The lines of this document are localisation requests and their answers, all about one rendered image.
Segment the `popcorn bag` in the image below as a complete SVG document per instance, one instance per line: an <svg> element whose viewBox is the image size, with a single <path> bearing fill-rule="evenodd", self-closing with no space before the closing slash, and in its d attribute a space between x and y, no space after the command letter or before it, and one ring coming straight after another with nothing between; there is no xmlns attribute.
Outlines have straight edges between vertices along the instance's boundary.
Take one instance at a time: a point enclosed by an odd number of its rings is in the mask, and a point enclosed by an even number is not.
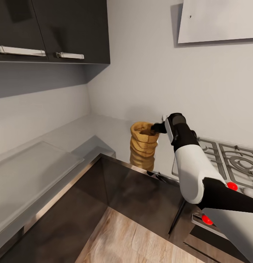
<svg viewBox="0 0 253 263"><path fill-rule="evenodd" d="M136 122L131 126L131 147L137 154L143 157L151 157L158 146L160 133L151 131L153 125L148 122Z"/></svg>

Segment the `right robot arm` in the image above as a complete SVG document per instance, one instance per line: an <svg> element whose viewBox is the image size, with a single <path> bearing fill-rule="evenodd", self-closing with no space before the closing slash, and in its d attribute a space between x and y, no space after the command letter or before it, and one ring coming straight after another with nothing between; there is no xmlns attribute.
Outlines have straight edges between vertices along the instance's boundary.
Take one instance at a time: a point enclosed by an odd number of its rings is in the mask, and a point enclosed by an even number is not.
<svg viewBox="0 0 253 263"><path fill-rule="evenodd" d="M253 263L253 198L228 188L197 141L182 113L163 115L154 133L168 134L174 147L184 199L196 204L229 241Z"/></svg>

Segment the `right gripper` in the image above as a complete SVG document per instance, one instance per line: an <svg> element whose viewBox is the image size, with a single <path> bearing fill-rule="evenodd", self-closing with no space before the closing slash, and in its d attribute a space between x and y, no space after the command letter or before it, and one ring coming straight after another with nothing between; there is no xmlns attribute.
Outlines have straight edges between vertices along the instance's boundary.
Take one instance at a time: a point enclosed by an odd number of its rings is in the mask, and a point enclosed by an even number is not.
<svg viewBox="0 0 253 263"><path fill-rule="evenodd" d="M163 123L155 123L151 127L151 131L154 131L154 133L163 133L166 134L167 132L163 129Z"/></svg>

